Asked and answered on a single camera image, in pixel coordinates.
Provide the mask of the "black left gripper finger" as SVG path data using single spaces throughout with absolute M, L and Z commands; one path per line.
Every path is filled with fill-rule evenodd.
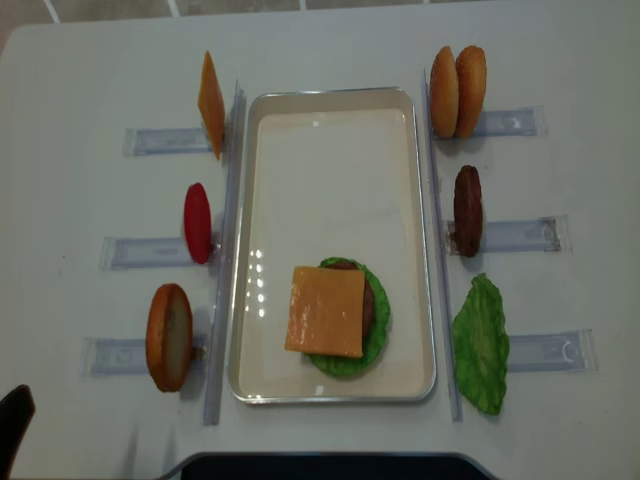
M 8 479 L 21 442 L 35 414 L 31 389 L 22 384 L 9 392 L 0 403 L 0 471 Z

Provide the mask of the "dark robot base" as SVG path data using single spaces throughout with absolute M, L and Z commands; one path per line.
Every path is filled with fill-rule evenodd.
M 418 453 L 256 453 L 196 457 L 170 479 L 493 479 L 459 455 Z

